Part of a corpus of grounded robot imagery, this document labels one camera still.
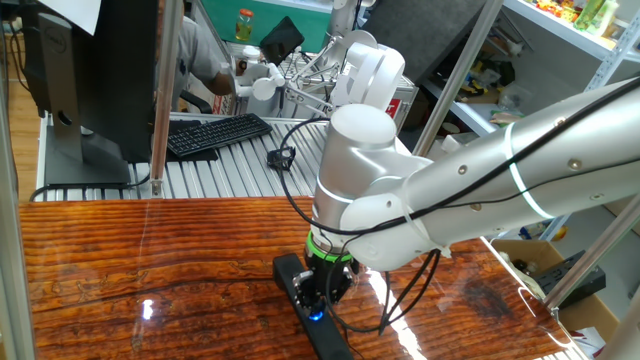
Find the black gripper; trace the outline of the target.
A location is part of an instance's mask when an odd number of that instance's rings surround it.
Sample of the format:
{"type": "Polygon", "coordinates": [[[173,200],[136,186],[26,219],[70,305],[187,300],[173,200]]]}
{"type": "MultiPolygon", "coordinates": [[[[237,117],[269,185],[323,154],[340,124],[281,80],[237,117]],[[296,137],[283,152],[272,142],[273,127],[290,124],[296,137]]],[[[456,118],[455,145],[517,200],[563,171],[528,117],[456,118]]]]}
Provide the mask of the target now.
{"type": "Polygon", "coordinates": [[[305,256],[305,264],[308,270],[292,279],[296,303],[305,312],[320,312],[321,296],[334,310],[357,298],[360,277],[350,272],[350,260],[331,262],[312,254],[305,256]]]}

